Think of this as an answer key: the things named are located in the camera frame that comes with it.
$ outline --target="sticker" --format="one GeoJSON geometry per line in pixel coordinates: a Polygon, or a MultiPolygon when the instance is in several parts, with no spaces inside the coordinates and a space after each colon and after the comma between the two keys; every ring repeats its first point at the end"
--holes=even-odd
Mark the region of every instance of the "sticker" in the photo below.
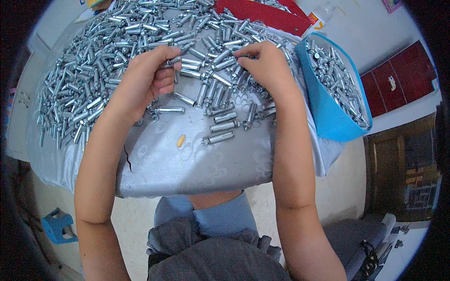
{"type": "Polygon", "coordinates": [[[389,83],[391,83],[391,91],[395,90],[396,85],[395,85],[394,77],[392,77],[392,75],[391,75],[387,78],[387,80],[389,81],[389,83]]]}

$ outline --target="table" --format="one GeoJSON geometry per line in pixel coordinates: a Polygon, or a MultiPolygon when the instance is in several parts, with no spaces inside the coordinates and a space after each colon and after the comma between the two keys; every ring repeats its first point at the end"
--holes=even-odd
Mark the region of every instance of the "table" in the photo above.
{"type": "MultiPolygon", "coordinates": [[[[176,14],[168,14],[166,17],[172,18],[176,14]]],[[[46,59],[40,77],[45,76],[63,48],[85,24],[86,22],[73,22],[66,28],[46,59]]],[[[297,36],[270,27],[267,27],[266,31],[285,37],[295,44],[301,40],[297,36]]],[[[212,32],[204,30],[200,35],[207,36],[212,32]]],[[[293,54],[292,67],[297,84],[307,97],[303,73],[293,47],[293,44],[289,44],[288,49],[293,54]]],[[[195,48],[202,52],[206,51],[201,42],[197,42],[195,48]]],[[[191,54],[185,57],[195,58],[191,54]]],[[[40,89],[41,81],[42,79],[36,85],[36,90],[40,89]]],[[[200,85],[200,80],[181,77],[175,85],[175,91],[195,99],[200,85]]],[[[244,94],[240,92],[231,100],[236,104],[234,111],[237,112],[239,120],[245,119],[251,101],[258,105],[265,102],[250,92],[244,94]]],[[[161,96],[158,105],[184,106],[179,100],[169,96],[161,96]]],[[[35,114],[38,109],[37,100],[33,102],[32,108],[27,124],[27,152],[31,167],[44,183],[61,186],[73,193],[83,155],[81,143],[71,142],[57,150],[55,141],[46,134],[44,145],[40,147],[35,114]]],[[[122,151],[117,168],[116,195],[151,198],[175,194],[200,194],[238,190],[270,182],[275,143],[273,118],[256,120],[248,131],[244,131],[242,127],[235,128],[234,139],[204,146],[201,139],[212,135],[209,133],[209,126],[214,123],[212,118],[205,117],[203,112],[204,109],[186,107],[185,115],[161,114],[159,121],[155,123],[151,121],[149,114],[145,114],[143,124],[132,127],[128,134],[125,149],[129,155],[131,170],[125,152],[122,151]],[[186,135],[186,139],[183,146],[178,148],[176,142],[183,134],[186,135]]],[[[345,143],[318,138],[309,109],[307,117],[315,174],[324,176],[341,154],[345,143]]]]}

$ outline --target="chair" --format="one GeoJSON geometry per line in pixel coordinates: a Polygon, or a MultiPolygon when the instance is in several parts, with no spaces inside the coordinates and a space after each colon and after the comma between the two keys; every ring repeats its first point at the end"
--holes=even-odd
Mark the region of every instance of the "chair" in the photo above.
{"type": "Polygon", "coordinates": [[[68,227],[71,224],[73,224],[72,216],[69,214],[64,214],[61,217],[56,217],[56,215],[60,215],[61,210],[59,208],[56,208],[53,212],[46,215],[45,218],[42,218],[42,226],[44,227],[45,233],[47,234],[47,237],[54,243],[54,244],[65,244],[65,243],[71,243],[71,242],[78,242],[78,237],[74,235],[74,237],[71,238],[64,238],[63,234],[65,234],[64,227],[68,227]]]}

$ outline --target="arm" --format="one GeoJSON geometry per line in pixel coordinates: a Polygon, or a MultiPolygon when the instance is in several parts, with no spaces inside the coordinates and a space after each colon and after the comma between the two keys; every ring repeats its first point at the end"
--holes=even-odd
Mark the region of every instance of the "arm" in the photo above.
{"type": "Polygon", "coordinates": [[[87,280],[130,279],[111,223],[117,164],[130,127],[158,94],[173,91],[174,70],[155,71],[179,52],[161,46],[136,56],[93,127],[75,184],[76,229],[87,280]]]}
{"type": "Polygon", "coordinates": [[[289,273],[298,280],[346,280],[341,261],[320,224],[304,98],[283,52],[270,42],[234,53],[272,95],[277,107],[273,185],[281,245],[289,273]],[[257,60],[240,57],[257,54],[257,60]]]}

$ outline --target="pile of expansion bolts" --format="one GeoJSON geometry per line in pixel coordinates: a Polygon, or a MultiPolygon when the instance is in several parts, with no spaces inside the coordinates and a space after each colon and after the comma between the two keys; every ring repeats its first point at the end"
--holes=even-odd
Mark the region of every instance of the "pile of expansion bolts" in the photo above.
{"type": "Polygon", "coordinates": [[[344,66],[339,53],[333,48],[318,46],[314,39],[308,37],[306,51],[315,76],[322,83],[337,105],[364,130],[369,130],[365,119],[363,98],[350,71],[344,66]]]}
{"type": "MultiPolygon", "coordinates": [[[[204,107],[204,115],[214,119],[211,133],[240,125],[248,130],[254,119],[262,120],[273,115],[276,109],[269,93],[254,81],[232,54],[251,43],[270,40],[284,52],[291,65],[292,58],[286,50],[288,41],[266,34],[261,25],[249,19],[238,20],[226,8],[218,14],[213,5],[209,0],[118,0],[113,10],[96,16],[76,34],[44,79],[38,96],[40,145],[47,132],[56,141],[57,149],[73,141],[81,142],[84,151],[93,124],[108,104],[129,61],[159,45],[181,49],[180,57],[160,66],[171,67],[177,61],[182,62],[175,82],[178,75],[202,81],[195,100],[177,92],[171,95],[187,106],[204,107]],[[163,13],[168,9],[179,10],[180,14],[167,19],[163,13]],[[199,33],[207,29],[214,30],[214,36],[199,38],[199,33]],[[208,52],[198,51],[196,44],[203,44],[208,52]],[[192,54],[198,60],[182,58],[184,54],[192,54]],[[228,76],[219,74],[221,70],[228,76]],[[258,93],[268,103],[260,107],[252,103],[246,120],[238,121],[230,98],[239,91],[258,93]]],[[[160,114],[184,114],[185,108],[157,106],[157,100],[154,100],[147,112],[153,121],[157,121],[160,114]]],[[[202,143],[209,145],[233,136],[233,132],[227,132],[205,137],[202,143]]]]}

